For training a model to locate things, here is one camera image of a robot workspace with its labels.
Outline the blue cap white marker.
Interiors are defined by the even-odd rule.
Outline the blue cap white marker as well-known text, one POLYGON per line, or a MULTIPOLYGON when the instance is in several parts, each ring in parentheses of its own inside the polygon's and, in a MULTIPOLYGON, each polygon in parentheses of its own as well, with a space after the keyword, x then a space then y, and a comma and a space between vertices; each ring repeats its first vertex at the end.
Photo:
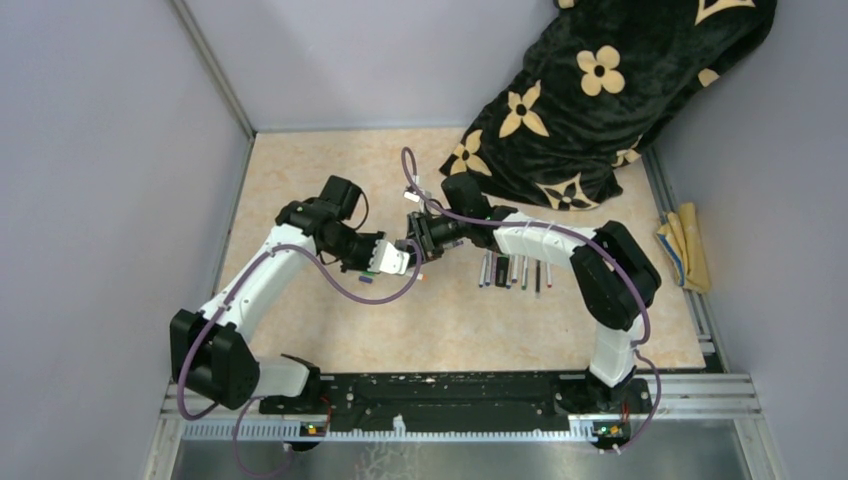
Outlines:
POLYGON ((480 273, 479 273, 479 282, 478 286, 480 288, 488 287, 491 285, 491 253, 486 252, 483 255, 480 273))

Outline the green black marker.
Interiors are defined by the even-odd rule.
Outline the green black marker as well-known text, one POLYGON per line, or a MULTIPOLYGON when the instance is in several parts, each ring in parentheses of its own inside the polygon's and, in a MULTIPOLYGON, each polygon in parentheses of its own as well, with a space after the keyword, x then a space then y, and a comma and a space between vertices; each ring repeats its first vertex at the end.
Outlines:
POLYGON ((495 262, 494 284, 499 288, 508 288, 510 284, 510 260, 506 256, 498 256, 495 262))

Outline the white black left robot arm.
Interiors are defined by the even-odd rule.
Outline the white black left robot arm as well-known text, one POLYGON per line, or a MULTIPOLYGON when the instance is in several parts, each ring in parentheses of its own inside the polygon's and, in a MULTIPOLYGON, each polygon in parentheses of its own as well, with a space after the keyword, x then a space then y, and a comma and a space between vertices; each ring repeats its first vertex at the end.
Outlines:
POLYGON ((347 225, 362 196, 351 181, 329 177, 319 196, 282 208, 259 250, 221 292, 195 312, 181 309, 174 315, 172 374, 184 418, 203 416, 189 411, 188 392, 231 410, 260 396, 282 396, 302 414, 317 407, 321 388, 315 382, 315 366, 289 355, 260 359, 249 343, 272 304, 305 266, 327 271, 322 253, 336 257, 345 271, 406 272, 410 255, 402 246, 387 240, 382 231, 361 233, 347 225))

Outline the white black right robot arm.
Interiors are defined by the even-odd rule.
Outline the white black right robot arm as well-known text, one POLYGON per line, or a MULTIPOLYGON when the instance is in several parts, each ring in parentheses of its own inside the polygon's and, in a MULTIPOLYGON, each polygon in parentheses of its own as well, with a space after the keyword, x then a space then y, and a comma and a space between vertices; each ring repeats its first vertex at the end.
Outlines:
POLYGON ((662 284, 630 231, 617 221, 596 229, 566 227, 513 207, 493 206, 468 174, 448 178, 442 187, 449 206, 433 207, 438 214, 431 246, 466 238, 503 256, 572 270, 586 309, 598 323, 586 397, 594 409, 614 411, 626 400, 624 382, 635 369, 636 350, 650 337, 647 310, 662 284))

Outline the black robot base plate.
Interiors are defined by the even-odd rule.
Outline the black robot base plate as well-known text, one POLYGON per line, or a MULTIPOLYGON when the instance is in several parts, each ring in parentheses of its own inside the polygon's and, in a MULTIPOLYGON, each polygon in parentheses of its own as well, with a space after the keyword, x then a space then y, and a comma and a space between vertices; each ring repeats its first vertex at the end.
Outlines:
POLYGON ((609 388, 585 371, 323 375, 298 397, 259 403, 262 414, 316 415, 333 433, 390 431, 397 418, 413 433, 554 432, 583 414, 630 420, 651 409, 646 380, 609 388))

